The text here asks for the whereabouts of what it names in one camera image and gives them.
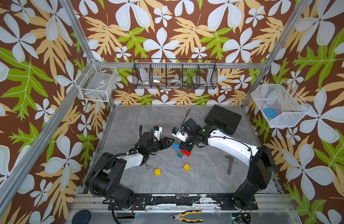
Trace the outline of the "red long brick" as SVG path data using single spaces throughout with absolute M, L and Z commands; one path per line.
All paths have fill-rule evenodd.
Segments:
M 191 155 L 191 152 L 188 152 L 186 150 L 180 150 L 180 152 L 187 157 L 189 157 Z

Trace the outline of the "light blue long brick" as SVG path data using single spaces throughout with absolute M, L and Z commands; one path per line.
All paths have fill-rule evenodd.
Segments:
M 177 144 L 177 143 L 173 143 L 173 144 L 172 144 L 172 148 L 173 148 L 173 149 L 176 149 L 177 151 L 180 151 L 180 149 L 179 149 L 179 144 Z

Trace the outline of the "yellow square brick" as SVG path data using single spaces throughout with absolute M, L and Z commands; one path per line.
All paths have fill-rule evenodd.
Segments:
M 154 170 L 154 174 L 155 174 L 155 176 L 161 175 L 160 169 L 155 169 L 155 170 Z
M 184 169 L 186 172 L 188 172 L 188 171 L 190 170 L 189 164 L 186 163 L 186 164 L 184 165 L 183 169 Z

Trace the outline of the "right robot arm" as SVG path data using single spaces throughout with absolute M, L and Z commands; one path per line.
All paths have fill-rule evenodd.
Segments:
M 276 163 L 270 148 L 244 143 L 211 125 L 201 127 L 193 119 L 189 119 L 181 128 L 173 128 L 172 136 L 181 140 L 180 150 L 191 152 L 195 146 L 209 145 L 226 152 L 249 167 L 246 179 L 233 195 L 234 205 L 239 209 L 253 203 L 255 194 L 267 188 L 276 171 Z

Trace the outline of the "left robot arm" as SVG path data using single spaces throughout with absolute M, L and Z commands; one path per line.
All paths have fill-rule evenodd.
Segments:
M 161 127 L 155 126 L 151 131 L 144 133 L 142 128 L 141 125 L 137 143 L 128 152 L 115 155 L 103 153 L 98 159 L 85 180 L 85 186 L 93 196 L 113 200 L 124 209 L 132 206 L 133 190 L 120 183 L 123 172 L 144 165 L 150 155 L 156 155 L 175 142 L 173 138 L 160 137 Z

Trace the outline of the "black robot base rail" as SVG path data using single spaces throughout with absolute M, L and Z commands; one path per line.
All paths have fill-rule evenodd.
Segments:
M 158 205 L 171 205 L 172 207 L 193 207 L 197 205 L 215 205 L 223 211 L 231 211 L 237 209 L 258 210 L 258 205 L 253 197 L 247 205 L 234 199 L 232 193 L 215 193 L 215 194 L 134 194 L 130 207 L 117 202 L 109 202 L 108 209 L 114 208 L 116 211 L 135 210 L 145 211 L 147 207 Z

